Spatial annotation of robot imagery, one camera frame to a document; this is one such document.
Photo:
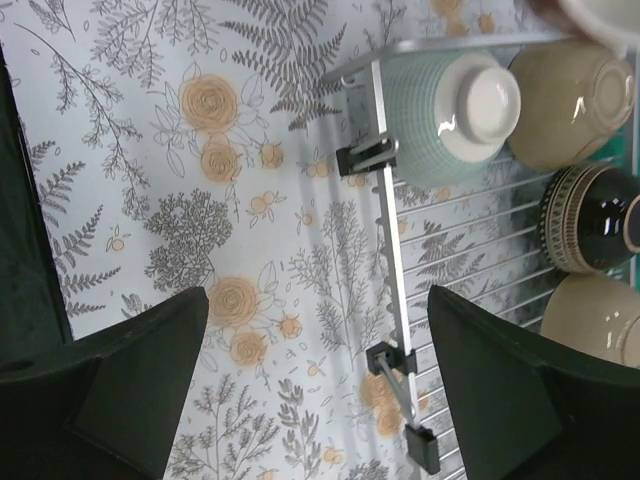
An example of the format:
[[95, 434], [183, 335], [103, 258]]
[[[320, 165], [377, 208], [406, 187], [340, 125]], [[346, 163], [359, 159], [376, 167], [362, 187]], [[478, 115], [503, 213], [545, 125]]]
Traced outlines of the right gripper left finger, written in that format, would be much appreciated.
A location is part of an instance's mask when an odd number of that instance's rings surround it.
[[163, 476], [207, 322], [192, 287], [81, 345], [93, 365], [65, 426], [147, 478]]

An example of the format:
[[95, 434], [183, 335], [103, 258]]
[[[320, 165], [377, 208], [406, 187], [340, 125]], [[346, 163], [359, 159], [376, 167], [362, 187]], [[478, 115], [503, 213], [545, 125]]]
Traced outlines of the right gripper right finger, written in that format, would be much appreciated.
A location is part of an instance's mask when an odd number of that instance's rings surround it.
[[431, 337], [470, 479], [636, 479], [639, 372], [428, 295]]

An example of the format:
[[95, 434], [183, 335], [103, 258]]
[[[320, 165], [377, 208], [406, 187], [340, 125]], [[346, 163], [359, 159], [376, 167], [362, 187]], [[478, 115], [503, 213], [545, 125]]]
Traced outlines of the red floral bowl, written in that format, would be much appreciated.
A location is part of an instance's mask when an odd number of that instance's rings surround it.
[[558, 30], [616, 52], [639, 51], [639, 0], [530, 0], [526, 4]]

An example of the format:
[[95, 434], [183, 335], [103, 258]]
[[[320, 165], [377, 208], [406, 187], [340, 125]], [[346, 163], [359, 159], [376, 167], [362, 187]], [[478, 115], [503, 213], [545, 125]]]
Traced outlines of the beige bowl back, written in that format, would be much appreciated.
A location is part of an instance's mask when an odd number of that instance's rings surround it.
[[639, 293], [604, 274], [570, 274], [552, 293], [540, 334], [588, 355], [639, 366]]

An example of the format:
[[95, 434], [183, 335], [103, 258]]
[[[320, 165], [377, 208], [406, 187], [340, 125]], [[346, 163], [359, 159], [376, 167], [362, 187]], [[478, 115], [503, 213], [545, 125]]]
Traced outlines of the beige bowl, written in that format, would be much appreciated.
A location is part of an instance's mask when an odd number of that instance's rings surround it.
[[639, 366], [639, 293], [604, 274], [570, 274], [552, 293], [540, 334], [588, 355]]
[[509, 70], [520, 87], [521, 113], [507, 143], [515, 159], [539, 172], [588, 158], [634, 108], [630, 64], [596, 43], [529, 45]]

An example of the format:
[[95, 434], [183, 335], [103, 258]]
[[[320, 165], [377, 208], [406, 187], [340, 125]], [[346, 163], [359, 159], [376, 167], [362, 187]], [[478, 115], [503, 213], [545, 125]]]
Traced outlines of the dark brown patterned bowl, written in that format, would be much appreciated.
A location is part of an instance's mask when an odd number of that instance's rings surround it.
[[537, 229], [542, 251], [558, 270], [599, 273], [629, 259], [621, 238], [620, 173], [607, 162], [583, 161], [551, 177]]

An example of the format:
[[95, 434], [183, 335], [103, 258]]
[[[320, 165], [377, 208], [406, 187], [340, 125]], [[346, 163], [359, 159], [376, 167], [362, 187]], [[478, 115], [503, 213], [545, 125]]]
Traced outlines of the green cloth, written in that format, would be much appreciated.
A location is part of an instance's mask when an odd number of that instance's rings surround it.
[[632, 99], [635, 104], [629, 119], [607, 143], [611, 150], [609, 164], [621, 171], [623, 181], [623, 203], [621, 238], [622, 245], [627, 248], [629, 259], [624, 265], [615, 267], [615, 274], [621, 273], [619, 279], [627, 280], [631, 288], [639, 290], [639, 52], [627, 54], [635, 83], [632, 87]]

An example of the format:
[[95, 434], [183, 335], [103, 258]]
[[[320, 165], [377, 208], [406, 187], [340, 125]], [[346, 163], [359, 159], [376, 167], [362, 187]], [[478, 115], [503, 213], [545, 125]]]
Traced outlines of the floral patterned table mat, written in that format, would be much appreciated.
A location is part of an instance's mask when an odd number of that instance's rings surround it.
[[1, 46], [71, 328], [213, 294], [166, 479], [410, 476], [365, 350], [393, 340], [375, 177], [339, 177], [358, 108], [303, 70], [412, 33], [511, 36], [519, 1], [5, 1]]

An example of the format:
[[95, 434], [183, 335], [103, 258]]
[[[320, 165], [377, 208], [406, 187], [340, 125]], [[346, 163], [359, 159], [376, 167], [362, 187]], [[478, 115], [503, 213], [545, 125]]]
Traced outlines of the mint green dotted bowl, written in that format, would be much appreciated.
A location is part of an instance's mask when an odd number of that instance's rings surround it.
[[520, 117], [515, 76], [486, 50], [398, 56], [382, 64], [381, 83], [395, 173], [422, 189], [482, 173]]

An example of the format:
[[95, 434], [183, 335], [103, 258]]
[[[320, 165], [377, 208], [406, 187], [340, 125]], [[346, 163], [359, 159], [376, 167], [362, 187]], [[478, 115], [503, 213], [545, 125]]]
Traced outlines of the beige bowl left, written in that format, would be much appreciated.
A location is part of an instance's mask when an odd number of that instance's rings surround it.
[[515, 159], [539, 172], [588, 158], [634, 108], [630, 64], [596, 43], [529, 45], [509, 70], [520, 87], [521, 113], [507, 143]]

